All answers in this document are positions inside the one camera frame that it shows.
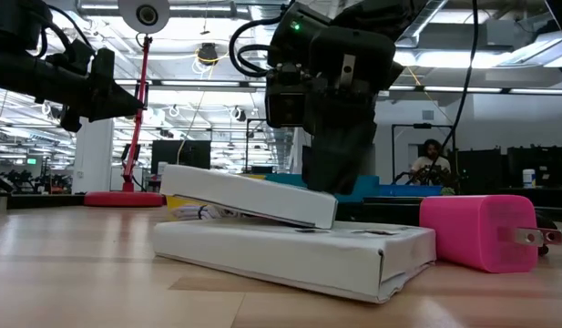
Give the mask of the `white pillar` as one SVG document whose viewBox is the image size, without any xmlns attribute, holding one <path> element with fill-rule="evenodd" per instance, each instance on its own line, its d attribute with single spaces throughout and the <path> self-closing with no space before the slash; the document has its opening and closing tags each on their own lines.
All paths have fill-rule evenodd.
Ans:
<svg viewBox="0 0 562 328">
<path fill-rule="evenodd" d="M 114 121 L 90 123 L 81 118 L 79 122 L 82 126 L 77 132 L 72 192 L 109 191 Z"/>
</svg>

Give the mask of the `small white cardboard box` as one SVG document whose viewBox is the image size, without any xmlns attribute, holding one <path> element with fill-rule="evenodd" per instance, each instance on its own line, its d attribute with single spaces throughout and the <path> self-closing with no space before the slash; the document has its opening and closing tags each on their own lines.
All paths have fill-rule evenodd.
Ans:
<svg viewBox="0 0 562 328">
<path fill-rule="evenodd" d="M 167 165 L 160 192 L 271 220 L 329 230 L 338 200 L 331 194 L 240 175 Z"/>
</svg>

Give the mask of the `teal plastic bin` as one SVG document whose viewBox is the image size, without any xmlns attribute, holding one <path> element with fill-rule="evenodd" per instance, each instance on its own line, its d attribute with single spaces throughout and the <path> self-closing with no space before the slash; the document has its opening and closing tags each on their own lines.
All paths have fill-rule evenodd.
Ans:
<svg viewBox="0 0 562 328">
<path fill-rule="evenodd" d="M 301 174 L 271 173 L 266 174 L 265 179 L 300 188 L 306 187 L 306 184 L 302 181 Z M 359 176 L 351 194 L 335 194 L 334 197 L 339 202 L 362 202 L 364 198 L 377 196 L 379 186 L 380 178 L 378 176 Z"/>
</svg>

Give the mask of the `pink charger plug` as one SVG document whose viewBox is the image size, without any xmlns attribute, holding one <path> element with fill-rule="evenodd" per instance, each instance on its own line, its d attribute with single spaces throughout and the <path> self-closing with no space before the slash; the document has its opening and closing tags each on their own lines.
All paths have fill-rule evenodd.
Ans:
<svg viewBox="0 0 562 328">
<path fill-rule="evenodd" d="M 427 197 L 419 225 L 434 230 L 439 260 L 490 273 L 530 272 L 540 250 L 562 244 L 562 230 L 516 195 Z"/>
</svg>

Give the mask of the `red desk lamp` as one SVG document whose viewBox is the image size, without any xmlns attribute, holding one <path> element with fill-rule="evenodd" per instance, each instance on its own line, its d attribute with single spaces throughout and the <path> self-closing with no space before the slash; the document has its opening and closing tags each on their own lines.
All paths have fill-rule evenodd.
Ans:
<svg viewBox="0 0 562 328">
<path fill-rule="evenodd" d="M 152 34 L 162 30 L 170 18 L 169 0 L 118 0 L 118 11 L 125 23 L 138 34 L 143 35 L 142 67 L 140 79 L 136 84 L 136 95 L 142 106 L 136 112 L 135 127 L 123 164 L 123 184 L 121 191 L 91 191 L 85 195 L 84 204 L 93 207 L 152 208 L 163 205 L 163 197 L 157 193 L 135 191 L 136 182 L 133 170 L 138 154 L 138 138 L 146 109 L 148 93 L 147 71 L 148 54 L 152 43 Z"/>
</svg>

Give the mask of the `yellow plastic bin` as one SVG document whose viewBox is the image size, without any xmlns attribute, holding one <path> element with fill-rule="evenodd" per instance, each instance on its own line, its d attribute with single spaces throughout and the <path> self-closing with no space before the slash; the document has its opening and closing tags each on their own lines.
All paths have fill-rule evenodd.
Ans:
<svg viewBox="0 0 562 328">
<path fill-rule="evenodd" d="M 243 174 L 243 177 L 247 177 L 247 178 L 251 178 L 251 179 L 266 179 L 265 174 Z M 190 200 L 190 199 L 185 199 L 185 198 L 181 198 L 181 197 L 176 197 L 176 196 L 167 196 L 166 197 L 166 203 L 167 203 L 167 207 L 170 210 L 174 210 L 174 209 L 179 208 L 181 206 L 187 206 L 187 205 L 192 205 L 192 206 L 201 206 L 202 205 L 202 202 L 198 202 L 198 201 Z"/>
</svg>

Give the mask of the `blue plastic bin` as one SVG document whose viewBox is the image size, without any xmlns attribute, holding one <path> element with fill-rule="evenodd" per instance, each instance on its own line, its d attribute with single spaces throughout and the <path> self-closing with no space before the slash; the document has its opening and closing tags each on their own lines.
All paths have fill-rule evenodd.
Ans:
<svg viewBox="0 0 562 328">
<path fill-rule="evenodd" d="M 377 191 L 379 197 L 430 197 L 440 196 L 442 186 L 423 185 L 380 185 Z"/>
</svg>

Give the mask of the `large white cardboard box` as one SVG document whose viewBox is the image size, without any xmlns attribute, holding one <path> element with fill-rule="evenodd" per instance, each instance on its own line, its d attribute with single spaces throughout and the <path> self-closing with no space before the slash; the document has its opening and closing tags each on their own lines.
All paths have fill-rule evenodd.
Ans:
<svg viewBox="0 0 562 328">
<path fill-rule="evenodd" d="M 436 260 L 431 229 L 336 221 L 329 230 L 267 219 L 159 223 L 158 256 L 362 302 L 384 303 Z"/>
</svg>

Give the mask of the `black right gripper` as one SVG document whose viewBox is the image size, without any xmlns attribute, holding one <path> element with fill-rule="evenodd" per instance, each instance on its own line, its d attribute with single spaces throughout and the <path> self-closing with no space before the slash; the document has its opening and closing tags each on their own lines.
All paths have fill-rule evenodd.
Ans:
<svg viewBox="0 0 562 328">
<path fill-rule="evenodd" d="M 309 46 L 301 179 L 309 190 L 352 194 L 375 125 L 347 126 L 369 116 L 379 91 L 392 84 L 395 45 L 387 36 L 338 26 L 319 32 Z"/>
</svg>

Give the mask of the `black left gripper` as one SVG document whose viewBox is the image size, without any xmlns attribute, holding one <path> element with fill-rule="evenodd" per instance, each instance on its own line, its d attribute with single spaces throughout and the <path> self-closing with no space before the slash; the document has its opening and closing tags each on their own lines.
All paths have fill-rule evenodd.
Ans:
<svg viewBox="0 0 562 328">
<path fill-rule="evenodd" d="M 130 117 L 144 107 L 138 98 L 116 82 L 95 88 L 94 91 L 90 75 L 54 75 L 52 82 L 56 90 L 56 102 L 66 107 L 60 120 L 61 127 L 66 131 L 78 132 L 82 127 L 81 118 L 97 121 Z"/>
</svg>

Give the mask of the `person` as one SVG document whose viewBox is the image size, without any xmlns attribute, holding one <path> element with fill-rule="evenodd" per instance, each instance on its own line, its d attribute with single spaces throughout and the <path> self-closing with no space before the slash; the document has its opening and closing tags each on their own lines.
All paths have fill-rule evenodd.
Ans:
<svg viewBox="0 0 562 328">
<path fill-rule="evenodd" d="M 451 179 L 450 162 L 441 153 L 439 141 L 429 138 L 423 144 L 423 155 L 411 167 L 411 182 L 416 185 L 444 185 Z"/>
</svg>

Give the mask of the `black background monitor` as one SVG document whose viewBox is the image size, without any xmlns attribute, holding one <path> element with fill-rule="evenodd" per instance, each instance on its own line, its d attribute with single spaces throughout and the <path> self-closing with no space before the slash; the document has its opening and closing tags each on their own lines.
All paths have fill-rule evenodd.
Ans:
<svg viewBox="0 0 562 328">
<path fill-rule="evenodd" d="M 210 168 L 210 140 L 154 140 L 151 152 L 151 173 L 158 173 L 158 164 L 179 164 L 200 169 Z"/>
</svg>

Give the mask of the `black ceiling dome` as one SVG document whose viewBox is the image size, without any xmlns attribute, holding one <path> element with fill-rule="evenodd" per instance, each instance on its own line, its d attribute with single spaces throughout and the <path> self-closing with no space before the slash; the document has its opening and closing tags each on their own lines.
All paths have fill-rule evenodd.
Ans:
<svg viewBox="0 0 562 328">
<path fill-rule="evenodd" d="M 219 56 L 215 43 L 202 43 L 198 53 L 197 58 L 200 64 L 203 66 L 214 66 L 219 61 Z"/>
</svg>

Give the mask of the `black cabinet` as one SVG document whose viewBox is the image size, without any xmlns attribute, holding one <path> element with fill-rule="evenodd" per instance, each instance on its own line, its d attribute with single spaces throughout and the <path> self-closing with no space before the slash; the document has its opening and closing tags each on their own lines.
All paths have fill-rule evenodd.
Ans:
<svg viewBox="0 0 562 328">
<path fill-rule="evenodd" d="M 465 195 L 496 193 L 503 182 L 500 149 L 464 150 L 457 153 L 460 190 Z"/>
<path fill-rule="evenodd" d="M 562 187 L 562 147 L 508 148 L 507 168 L 510 185 L 523 186 L 523 171 L 533 169 L 538 187 Z"/>
</svg>

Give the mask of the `black station frame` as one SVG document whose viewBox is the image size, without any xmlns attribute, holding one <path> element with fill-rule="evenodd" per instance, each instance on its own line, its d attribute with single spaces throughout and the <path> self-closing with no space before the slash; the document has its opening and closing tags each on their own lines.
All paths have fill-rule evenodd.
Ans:
<svg viewBox="0 0 562 328">
<path fill-rule="evenodd" d="M 396 157 L 395 157 L 395 142 L 396 142 L 396 132 L 397 128 L 412 128 L 412 129 L 433 129 L 433 128 L 446 128 L 449 132 L 446 134 L 446 140 L 443 143 L 444 146 L 451 141 L 452 147 L 451 152 L 456 152 L 456 132 L 452 125 L 440 125 L 440 124 L 431 124 L 431 123 L 413 123 L 413 124 L 392 124 L 390 127 L 391 133 L 391 165 L 392 165 L 392 183 L 394 183 L 394 179 L 396 177 Z"/>
</svg>

